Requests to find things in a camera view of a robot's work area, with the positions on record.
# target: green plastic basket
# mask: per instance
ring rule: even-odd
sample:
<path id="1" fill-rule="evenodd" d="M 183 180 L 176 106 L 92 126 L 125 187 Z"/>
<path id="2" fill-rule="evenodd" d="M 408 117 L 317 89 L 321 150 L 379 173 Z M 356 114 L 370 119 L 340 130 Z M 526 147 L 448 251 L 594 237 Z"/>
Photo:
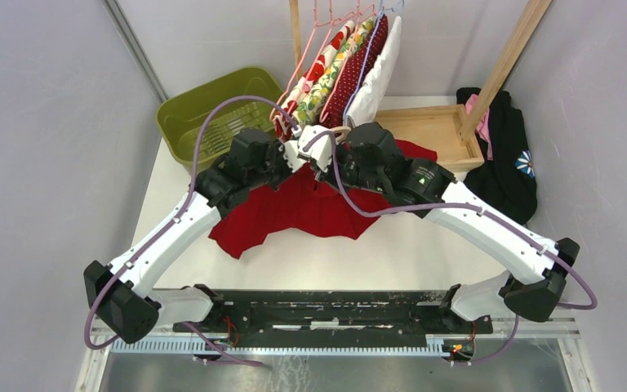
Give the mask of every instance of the green plastic basket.
<path id="1" fill-rule="evenodd" d="M 262 96 L 276 101 L 282 88 L 261 68 L 240 69 L 166 101 L 158 109 L 162 137 L 177 162 L 190 168 L 198 131 L 207 115 L 235 96 Z M 269 121 L 272 107 L 262 102 L 238 101 L 225 106 L 211 121 L 201 141 L 198 165 L 205 168 L 229 151 L 232 139 L 244 128 L 274 133 Z"/>

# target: pink hanger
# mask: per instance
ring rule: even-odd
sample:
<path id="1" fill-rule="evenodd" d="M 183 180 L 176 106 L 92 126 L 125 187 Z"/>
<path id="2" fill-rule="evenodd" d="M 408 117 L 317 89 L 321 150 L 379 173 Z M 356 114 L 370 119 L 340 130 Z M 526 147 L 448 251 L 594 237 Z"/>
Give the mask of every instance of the pink hanger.
<path id="1" fill-rule="evenodd" d="M 289 82 L 287 83 L 287 88 L 284 90 L 283 94 L 278 98 L 278 101 L 277 101 L 278 104 L 281 104 L 282 100 L 286 96 L 289 95 L 291 84 L 295 80 L 297 73 L 299 72 L 299 70 L 301 69 L 302 64 L 304 63 L 304 59 L 306 58 L 306 54 L 309 52 L 309 48 L 311 47 L 311 42 L 314 39 L 314 35 L 316 33 L 316 29 L 321 28 L 321 27 L 326 26 L 326 25 L 330 25 L 330 28 L 328 29 L 326 37 L 322 40 L 321 46 L 318 49 L 318 51 L 316 53 L 316 56 L 314 57 L 314 60 L 317 59 L 321 55 L 321 52 L 323 51 L 323 48 L 326 47 L 326 45 L 328 44 L 328 39 L 331 36 L 331 32 L 333 30 L 333 27 L 345 23 L 347 20 L 349 20 L 351 17 L 353 17 L 355 15 L 354 12 L 350 12 L 349 14 L 347 14 L 347 15 L 341 17 L 341 18 L 335 18 L 333 16 L 333 1 L 332 0 L 328 0 L 328 12 L 329 12 L 329 16 L 330 16 L 329 21 L 326 22 L 326 23 L 320 23 L 318 21 L 318 0 L 313 0 L 313 22 L 314 22 L 313 30 L 311 31 L 311 34 L 309 35 L 309 41 L 306 43 L 306 47 L 304 49 L 304 52 L 301 55 L 299 63 L 296 65 L 296 68 L 295 68 L 294 72 L 292 73 Z M 311 74 L 311 71 L 312 71 L 312 69 L 309 68 L 309 71 L 306 74 L 307 78 Z M 273 116 L 274 114 L 275 114 L 275 109 L 272 109 L 270 111 L 270 118 L 271 119 L 274 119 L 274 116 Z"/>
<path id="2" fill-rule="evenodd" d="M 372 16 L 376 16 L 378 15 L 378 13 L 376 12 L 376 4 L 371 4 L 370 6 L 364 8 L 363 10 L 360 10 L 360 6 L 359 6 L 359 0 L 357 0 L 357 10 L 353 11 L 353 13 L 357 16 L 357 26 L 359 26 L 359 19 L 360 16 L 365 14 L 366 12 L 369 11 L 369 9 L 371 9 L 371 14 L 369 16 L 365 16 L 364 18 L 362 18 L 362 20 L 367 20 Z M 352 46 L 347 48 L 348 51 L 352 50 Z M 342 72 L 345 70 L 345 66 L 347 65 L 347 61 L 349 60 L 349 56 L 347 56 L 347 59 L 345 59 L 345 62 L 342 64 L 342 67 L 340 67 L 340 73 L 339 75 L 342 74 Z M 338 83 L 335 83 L 335 86 L 333 86 L 333 89 L 331 91 L 331 96 L 333 94 L 335 94 L 335 91 L 337 90 L 338 87 Z M 324 121 L 327 118 L 328 112 L 327 112 L 327 108 L 328 105 L 330 104 L 330 100 L 326 101 L 326 104 L 323 106 L 323 108 L 321 109 L 321 113 L 323 114 L 323 117 L 321 117 L 320 121 Z"/>

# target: flower print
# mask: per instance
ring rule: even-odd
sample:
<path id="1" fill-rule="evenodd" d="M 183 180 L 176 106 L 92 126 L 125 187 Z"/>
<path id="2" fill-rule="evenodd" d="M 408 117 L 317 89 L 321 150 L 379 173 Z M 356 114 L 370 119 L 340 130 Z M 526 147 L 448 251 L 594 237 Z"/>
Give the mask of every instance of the flower print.
<path id="1" fill-rule="evenodd" d="M 532 163 L 532 156 L 529 150 L 523 151 L 522 154 L 520 154 L 518 160 L 515 161 L 515 168 L 527 174 L 530 178 L 535 178 L 535 166 Z"/>

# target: wooden stand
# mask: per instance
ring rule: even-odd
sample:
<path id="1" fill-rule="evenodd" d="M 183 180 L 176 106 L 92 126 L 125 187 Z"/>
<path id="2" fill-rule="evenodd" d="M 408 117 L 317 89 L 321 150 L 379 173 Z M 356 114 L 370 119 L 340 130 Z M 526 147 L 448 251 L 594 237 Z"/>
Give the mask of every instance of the wooden stand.
<path id="1" fill-rule="evenodd" d="M 381 110 L 375 120 L 400 140 L 432 149 L 438 154 L 438 163 L 454 172 L 466 172 L 484 163 L 474 133 L 479 120 L 489 109 L 496 93 L 513 69 L 525 44 L 540 23 L 552 0 L 530 0 L 506 43 L 479 98 L 469 115 L 464 105 L 436 106 L 418 109 Z M 290 0 L 292 37 L 294 38 L 295 66 L 301 58 L 299 35 L 299 4 Z"/>

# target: pink fabric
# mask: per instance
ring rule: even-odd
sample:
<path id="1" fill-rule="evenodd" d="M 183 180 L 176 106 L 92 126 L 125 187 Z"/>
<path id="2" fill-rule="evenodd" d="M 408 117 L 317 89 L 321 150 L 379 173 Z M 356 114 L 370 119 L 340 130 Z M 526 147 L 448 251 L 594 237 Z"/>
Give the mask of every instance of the pink fabric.
<path id="1" fill-rule="evenodd" d="M 468 114 L 472 110 L 475 102 L 477 102 L 477 94 L 473 94 L 467 102 L 465 102 L 465 110 Z M 489 109 L 487 109 L 484 117 L 479 120 L 479 124 L 477 124 L 477 129 L 475 129 L 475 131 L 479 134 L 479 137 L 486 141 L 489 145 L 487 147 L 487 160 L 493 161 L 494 154 L 491 151 L 491 137 L 489 136 Z"/>

